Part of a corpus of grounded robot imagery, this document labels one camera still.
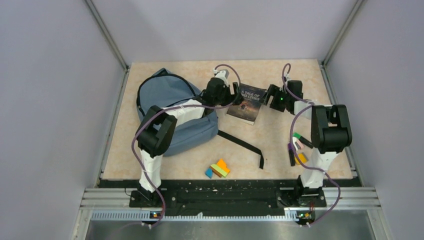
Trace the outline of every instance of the white wall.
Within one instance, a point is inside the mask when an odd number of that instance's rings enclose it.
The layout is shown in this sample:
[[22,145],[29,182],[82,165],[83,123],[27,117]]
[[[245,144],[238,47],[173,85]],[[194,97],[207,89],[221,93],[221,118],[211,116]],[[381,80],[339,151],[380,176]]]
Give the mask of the white wall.
[[355,0],[94,0],[128,63],[324,59]]
[[329,65],[352,147],[399,240],[422,239],[424,1],[367,1]]
[[0,3],[0,239],[69,239],[123,70],[82,0]]

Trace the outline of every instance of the book cover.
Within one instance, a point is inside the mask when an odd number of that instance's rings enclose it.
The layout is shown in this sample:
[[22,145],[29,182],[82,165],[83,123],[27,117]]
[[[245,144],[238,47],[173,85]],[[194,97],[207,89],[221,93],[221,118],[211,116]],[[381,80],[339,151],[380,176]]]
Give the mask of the book cover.
[[226,114],[253,125],[262,105],[260,100],[267,90],[242,83],[240,91],[244,98],[243,102],[237,106],[230,106]]

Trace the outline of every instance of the backpack strap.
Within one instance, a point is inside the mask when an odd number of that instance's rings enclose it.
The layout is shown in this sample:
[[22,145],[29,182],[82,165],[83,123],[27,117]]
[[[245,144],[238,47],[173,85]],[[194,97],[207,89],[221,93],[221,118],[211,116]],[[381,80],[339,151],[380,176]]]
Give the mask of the backpack strap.
[[259,168],[264,169],[264,155],[262,155],[262,151],[259,148],[221,130],[218,130],[218,136],[221,136],[227,140],[230,140],[231,142],[235,144],[242,146],[243,148],[246,148],[256,154],[259,154],[260,155]]

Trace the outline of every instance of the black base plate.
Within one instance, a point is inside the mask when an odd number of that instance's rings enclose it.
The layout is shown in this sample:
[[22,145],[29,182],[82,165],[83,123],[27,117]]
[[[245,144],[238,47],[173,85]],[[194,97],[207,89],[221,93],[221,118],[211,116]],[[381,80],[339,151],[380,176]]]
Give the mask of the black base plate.
[[[284,207],[299,206],[293,200],[292,184],[285,180],[163,180],[159,188],[166,203],[167,216],[281,216]],[[152,200],[138,190],[131,192],[131,208],[162,207],[153,193]],[[320,197],[315,207],[325,207]]]

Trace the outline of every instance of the orange block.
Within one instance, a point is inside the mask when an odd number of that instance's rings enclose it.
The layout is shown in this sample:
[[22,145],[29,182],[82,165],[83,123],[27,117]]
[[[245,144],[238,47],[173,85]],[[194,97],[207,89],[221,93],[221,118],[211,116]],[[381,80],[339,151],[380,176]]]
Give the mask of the orange block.
[[218,165],[218,167],[224,170],[227,174],[230,173],[230,169],[227,168],[227,164],[222,158],[216,163],[216,165]]

